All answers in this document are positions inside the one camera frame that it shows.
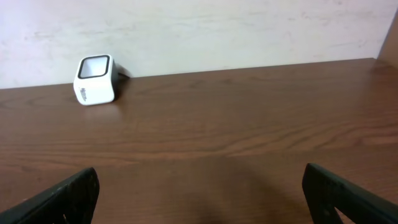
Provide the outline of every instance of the dark wood tabletop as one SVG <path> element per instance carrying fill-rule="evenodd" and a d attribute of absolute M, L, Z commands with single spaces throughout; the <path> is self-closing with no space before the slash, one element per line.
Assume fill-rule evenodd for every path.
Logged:
<path fill-rule="evenodd" d="M 308 162 L 398 203 L 397 99 L 371 58 L 0 90 L 0 210 L 93 166 L 93 223 L 311 223 Z"/>

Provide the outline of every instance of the white cube device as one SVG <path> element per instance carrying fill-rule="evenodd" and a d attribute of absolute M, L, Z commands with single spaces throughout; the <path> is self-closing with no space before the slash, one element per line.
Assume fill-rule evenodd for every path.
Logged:
<path fill-rule="evenodd" d="M 97 105 L 114 100 L 118 71 L 110 55 L 96 55 L 80 61 L 73 89 L 82 105 Z"/>

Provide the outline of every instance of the brown wooden surface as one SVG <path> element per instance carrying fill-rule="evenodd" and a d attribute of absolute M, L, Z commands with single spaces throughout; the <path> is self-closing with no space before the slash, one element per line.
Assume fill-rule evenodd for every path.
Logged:
<path fill-rule="evenodd" d="M 0 90 L 0 210 L 93 166 L 93 223 L 310 223 L 308 162 L 398 203 L 398 70 L 374 59 Z"/>
<path fill-rule="evenodd" d="M 389 32 L 384 40 L 378 59 L 398 68 L 398 11 L 392 20 Z"/>

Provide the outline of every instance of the white wall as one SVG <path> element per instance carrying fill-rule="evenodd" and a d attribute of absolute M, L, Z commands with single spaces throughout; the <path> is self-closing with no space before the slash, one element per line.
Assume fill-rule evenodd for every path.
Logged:
<path fill-rule="evenodd" d="M 398 0 L 0 0 L 0 88 L 376 57 Z"/>

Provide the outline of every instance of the wooden table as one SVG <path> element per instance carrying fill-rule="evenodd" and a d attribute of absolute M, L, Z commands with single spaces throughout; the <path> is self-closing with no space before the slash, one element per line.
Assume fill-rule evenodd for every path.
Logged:
<path fill-rule="evenodd" d="M 0 210 L 84 167 L 93 223 L 311 223 L 316 162 L 398 203 L 398 70 L 374 59 L 0 90 Z"/>

